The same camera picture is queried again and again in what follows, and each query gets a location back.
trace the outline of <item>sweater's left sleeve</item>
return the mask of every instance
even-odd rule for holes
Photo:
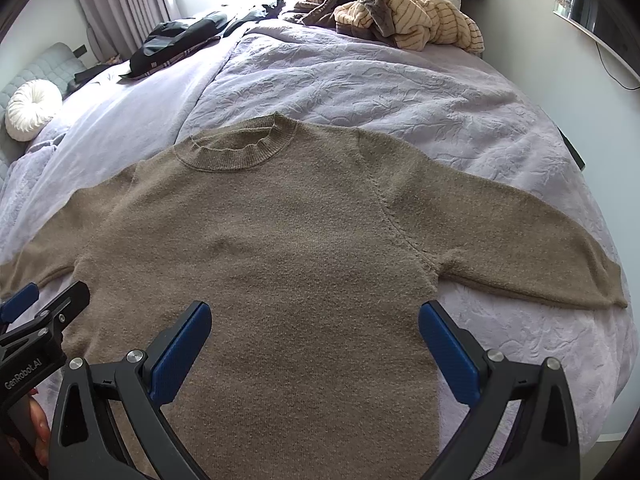
[[[392,137],[362,132],[358,143],[388,220],[439,275],[555,306],[626,306],[620,266],[568,216]]]
[[[33,240],[0,266],[0,298],[7,299],[29,282],[43,287],[74,269],[76,259],[100,225],[129,190],[135,165],[98,186],[79,189]]]

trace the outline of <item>black cable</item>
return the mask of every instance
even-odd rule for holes
[[[602,66],[604,67],[604,70],[606,70],[607,74],[609,74],[609,77],[612,78],[613,81],[618,83],[620,86],[622,86],[622,88],[624,88],[625,90],[631,90],[631,91],[640,90],[640,86],[636,86],[635,88],[629,88],[628,86],[624,86],[620,81],[618,81],[615,77],[613,77],[611,75],[611,72],[609,72],[609,69],[604,64],[604,60],[602,59],[602,53],[600,51],[600,45],[598,44],[597,41],[595,42],[595,44],[596,44],[596,48],[598,49],[598,56],[600,56],[600,62],[602,63]]]

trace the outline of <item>gray curtain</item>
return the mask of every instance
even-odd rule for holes
[[[129,57],[161,22],[179,17],[175,0],[79,0],[95,57]]]

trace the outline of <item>brown sweater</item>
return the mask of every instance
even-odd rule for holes
[[[70,271],[92,302],[66,350],[91,363],[210,304],[211,336],[164,412],[217,479],[419,478],[438,452],[438,401],[417,312],[439,276],[626,305],[620,268],[535,197],[389,136],[280,115],[78,190],[0,267],[0,294]]]

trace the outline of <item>blue rubber tip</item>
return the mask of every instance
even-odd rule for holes
[[[471,407],[480,399],[480,377],[462,345],[429,303],[420,307],[418,328],[458,402]]]
[[[40,291],[35,283],[25,286],[20,292],[9,298],[0,306],[0,322],[13,323],[18,319],[32,304],[38,301]]]
[[[211,332],[211,309],[201,303],[151,371],[149,397],[160,408],[173,402]]]

